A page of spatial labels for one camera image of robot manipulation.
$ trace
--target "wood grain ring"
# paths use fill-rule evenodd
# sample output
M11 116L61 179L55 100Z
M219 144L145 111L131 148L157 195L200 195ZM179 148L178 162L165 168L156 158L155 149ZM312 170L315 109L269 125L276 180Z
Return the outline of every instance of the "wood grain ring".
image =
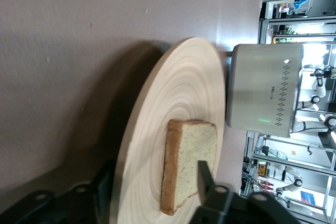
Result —
M160 211L166 128L169 119L217 125L217 172L224 133L225 84L216 49L203 38L170 48L147 78L132 110L117 161L110 223L188 223L199 205L189 198L174 216Z

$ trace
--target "green led light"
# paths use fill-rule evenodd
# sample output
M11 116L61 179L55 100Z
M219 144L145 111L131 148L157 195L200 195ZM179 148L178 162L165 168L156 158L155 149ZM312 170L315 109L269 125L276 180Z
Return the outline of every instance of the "green led light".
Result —
M261 122L265 122L265 123L270 123L270 122L272 122L271 120L266 120L266 119L259 119L259 121L261 121Z

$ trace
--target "bread slice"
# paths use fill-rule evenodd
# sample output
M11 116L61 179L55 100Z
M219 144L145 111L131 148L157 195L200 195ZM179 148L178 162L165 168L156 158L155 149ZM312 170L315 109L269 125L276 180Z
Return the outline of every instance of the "bread slice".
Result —
M213 123L171 119L166 136L161 188L161 211L174 215L188 197L197 193L197 161L214 168L217 129Z

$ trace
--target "blue poster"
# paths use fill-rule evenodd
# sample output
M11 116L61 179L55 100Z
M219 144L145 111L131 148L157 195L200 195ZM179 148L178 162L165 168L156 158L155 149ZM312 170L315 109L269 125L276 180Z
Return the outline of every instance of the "blue poster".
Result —
M315 205L314 195L305 191L301 191L301 200L305 203Z

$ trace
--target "round wooden board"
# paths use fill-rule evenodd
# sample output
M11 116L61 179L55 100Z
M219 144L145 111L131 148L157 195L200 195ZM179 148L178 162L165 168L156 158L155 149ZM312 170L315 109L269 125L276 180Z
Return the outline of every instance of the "round wooden board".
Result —
M200 119L217 125L221 152L225 84L216 49L203 38L170 48L147 78L129 118L117 161L110 223L188 223L199 205L187 199L174 216L160 211L165 138L169 119Z

